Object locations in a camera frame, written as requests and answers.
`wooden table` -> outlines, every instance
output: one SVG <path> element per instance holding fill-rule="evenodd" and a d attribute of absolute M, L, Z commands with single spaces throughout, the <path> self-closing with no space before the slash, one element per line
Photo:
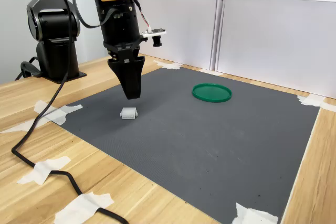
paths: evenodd
<path fill-rule="evenodd" d="M 99 59 L 80 65 L 85 78 L 66 83 L 54 107 L 61 107 L 119 84 L 107 65 Z M 159 66 L 146 57 L 143 74 Z M 258 81 L 230 78 L 250 84 L 307 96 Z M 48 102 L 58 85 L 43 78 L 27 78 L 0 86 L 0 132 L 36 117 L 36 101 Z M 336 100 L 326 99 L 336 105 Z M 77 197 L 68 178 L 50 175 L 42 186 L 16 183 L 32 169 L 11 153 L 25 132 L 0 134 L 0 223 L 52 223 L 55 213 Z M 19 151 L 33 162 L 68 156 L 69 171 L 84 193 L 110 193 L 115 201 L 108 209 L 130 223 L 217 223 L 214 219 L 179 199 L 116 159 L 67 132 L 54 123 L 34 130 Z M 336 121 L 335 113 L 321 109 L 292 190 L 283 223 L 336 223 Z M 100 213 L 88 223 L 116 223 Z"/>

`masking tape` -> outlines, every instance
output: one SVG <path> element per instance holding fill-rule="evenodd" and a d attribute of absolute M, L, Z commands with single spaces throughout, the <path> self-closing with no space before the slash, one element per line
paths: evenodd
<path fill-rule="evenodd" d="M 98 208 L 107 208 L 114 201 L 110 194 L 81 194 L 63 210 L 56 213 L 55 224 L 80 224 L 91 218 Z"/>
<path fill-rule="evenodd" d="M 211 71 L 211 70 L 206 70 L 206 69 L 201 69 L 199 72 L 212 74 L 213 76 L 221 76 L 223 74 L 223 73 L 219 73 L 219 72 L 215 72 L 215 71 Z"/>
<path fill-rule="evenodd" d="M 254 209 L 247 209 L 236 203 L 237 217 L 232 224 L 277 224 L 278 217 Z"/>
<path fill-rule="evenodd" d="M 181 63 L 163 63 L 160 61 L 155 60 L 154 62 L 157 63 L 158 66 L 162 66 L 162 68 L 166 69 L 180 69 L 183 64 Z"/>
<path fill-rule="evenodd" d="M 71 159 L 69 157 L 60 157 L 58 159 L 47 159 L 43 162 L 37 162 L 34 169 L 23 176 L 17 183 L 27 184 L 35 181 L 38 185 L 43 185 L 52 170 L 60 170 L 66 166 Z"/>
<path fill-rule="evenodd" d="M 321 107 L 325 110 L 330 110 L 330 111 L 336 112 L 336 106 L 325 103 L 324 102 L 325 97 L 322 97 L 320 95 L 310 94 L 307 97 L 301 97 L 301 96 L 298 95 L 298 99 L 301 102 L 301 104 L 303 104 L 303 105 Z"/>
<path fill-rule="evenodd" d="M 48 104 L 45 103 L 44 101 L 37 101 L 34 107 L 34 111 L 37 113 L 41 113 L 44 108 L 47 106 Z M 38 121 L 36 128 L 41 127 L 43 125 L 45 125 L 46 123 L 53 121 L 54 123 L 58 124 L 58 125 L 62 125 L 65 123 L 66 121 L 66 115 L 69 113 L 72 113 L 76 110 L 82 109 L 83 106 L 82 105 L 78 105 L 78 106 L 63 106 L 60 109 L 54 108 L 53 106 L 51 106 L 47 112 L 45 113 L 45 115 Z M 8 132 L 16 132 L 16 131 L 28 131 L 30 129 L 30 127 L 32 126 L 34 122 L 34 119 L 29 120 L 25 123 L 19 124 L 17 126 L 14 126 L 8 130 L 2 131 L 0 133 L 8 133 Z"/>

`green lid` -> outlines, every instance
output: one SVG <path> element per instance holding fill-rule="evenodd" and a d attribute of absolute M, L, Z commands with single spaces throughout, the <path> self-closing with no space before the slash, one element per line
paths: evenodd
<path fill-rule="evenodd" d="M 219 84 L 203 83 L 193 88 L 193 96 L 206 102 L 226 102 L 231 99 L 232 91 Z"/>

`robotic arm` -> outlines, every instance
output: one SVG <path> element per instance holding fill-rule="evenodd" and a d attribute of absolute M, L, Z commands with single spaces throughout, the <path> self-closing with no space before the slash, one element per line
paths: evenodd
<path fill-rule="evenodd" d="M 80 22 L 87 28 L 101 27 L 104 42 L 111 59 L 108 65 L 117 75 L 128 99 L 136 99 L 141 93 L 141 72 L 145 62 L 138 56 L 140 43 L 153 37 L 154 47 L 161 46 L 164 29 L 152 30 L 143 15 L 138 0 L 95 0 L 99 26 L 90 26 L 82 19 L 76 0 L 69 3 L 72 19 L 73 41 L 80 34 Z M 148 29 L 141 35 L 136 18 L 135 5 L 146 22 Z M 63 11 L 44 12 L 44 10 L 61 9 Z M 28 23 L 32 36 L 39 41 L 37 58 L 41 76 L 52 81 L 60 81 L 66 72 L 69 32 L 68 14 L 63 0 L 32 0 L 27 6 Z M 85 76 L 79 72 L 75 44 L 72 44 L 71 65 L 68 80 Z"/>

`gray mat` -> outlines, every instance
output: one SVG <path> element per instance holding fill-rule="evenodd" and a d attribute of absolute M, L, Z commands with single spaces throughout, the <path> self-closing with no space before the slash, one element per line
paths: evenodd
<path fill-rule="evenodd" d="M 194 98 L 192 87 L 219 83 L 225 103 Z M 281 218 L 319 108 L 297 96 L 188 69 L 142 78 L 140 99 L 120 86 L 72 105 L 63 128 L 120 160 L 222 223 L 236 202 Z M 136 107 L 136 120 L 122 120 Z"/>

